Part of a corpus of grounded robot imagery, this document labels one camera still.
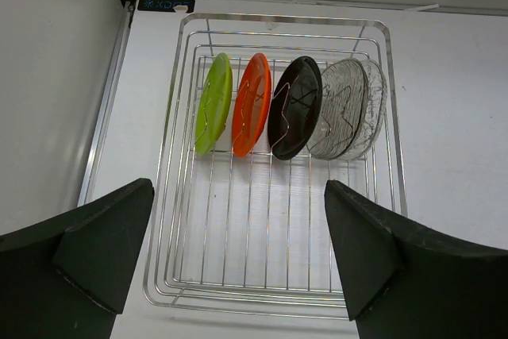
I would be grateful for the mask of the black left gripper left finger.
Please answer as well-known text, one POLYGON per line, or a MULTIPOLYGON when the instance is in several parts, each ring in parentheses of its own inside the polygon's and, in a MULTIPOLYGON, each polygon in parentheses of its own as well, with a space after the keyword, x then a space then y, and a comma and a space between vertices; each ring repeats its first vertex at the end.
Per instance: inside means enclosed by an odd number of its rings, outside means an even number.
POLYGON ((3 338, 108 338, 122 314, 154 189, 139 178, 1 237, 3 338))

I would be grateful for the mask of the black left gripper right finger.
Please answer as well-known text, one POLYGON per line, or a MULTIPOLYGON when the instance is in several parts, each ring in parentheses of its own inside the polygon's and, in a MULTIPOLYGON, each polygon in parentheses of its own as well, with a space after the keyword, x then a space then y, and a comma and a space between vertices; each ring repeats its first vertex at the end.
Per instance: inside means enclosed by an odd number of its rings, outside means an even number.
POLYGON ((506 337, 506 250, 430 229, 337 180, 324 197, 348 317, 360 337, 506 337))

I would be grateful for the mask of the clear textured glass plate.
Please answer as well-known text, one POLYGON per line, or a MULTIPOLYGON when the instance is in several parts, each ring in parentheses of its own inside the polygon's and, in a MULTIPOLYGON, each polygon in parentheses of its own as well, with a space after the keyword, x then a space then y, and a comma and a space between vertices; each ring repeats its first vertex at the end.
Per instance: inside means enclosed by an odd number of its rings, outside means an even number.
POLYGON ((309 153, 322 160, 345 154, 357 138, 366 107, 367 75, 357 59, 341 60, 321 73, 321 111, 309 153))

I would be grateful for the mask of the black plate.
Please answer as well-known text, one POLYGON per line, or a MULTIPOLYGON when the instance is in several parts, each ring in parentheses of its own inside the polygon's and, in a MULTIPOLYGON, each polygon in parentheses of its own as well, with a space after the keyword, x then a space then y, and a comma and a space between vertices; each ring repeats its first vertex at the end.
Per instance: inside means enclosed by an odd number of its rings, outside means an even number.
POLYGON ((290 160, 302 151, 318 123, 322 104, 321 72, 310 56, 293 60, 271 100, 267 137, 272 154, 290 160))

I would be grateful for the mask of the green plate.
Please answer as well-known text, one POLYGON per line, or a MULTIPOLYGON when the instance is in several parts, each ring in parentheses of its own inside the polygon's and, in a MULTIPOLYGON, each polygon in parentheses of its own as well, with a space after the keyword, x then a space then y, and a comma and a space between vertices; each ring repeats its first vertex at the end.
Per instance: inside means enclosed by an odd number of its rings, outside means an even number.
POLYGON ((233 93, 229 57, 219 53, 206 76, 198 106, 194 146, 199 156, 207 154, 226 127, 233 93))

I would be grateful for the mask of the orange plate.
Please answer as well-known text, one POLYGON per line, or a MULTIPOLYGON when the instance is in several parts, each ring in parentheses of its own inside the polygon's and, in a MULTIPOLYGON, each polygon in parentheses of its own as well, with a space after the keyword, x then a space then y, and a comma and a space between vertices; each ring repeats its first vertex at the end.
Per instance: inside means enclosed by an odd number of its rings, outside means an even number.
POLYGON ((235 156, 247 156, 260 139, 271 104, 271 88, 267 58, 258 52, 249 60, 237 91, 231 136, 235 156))

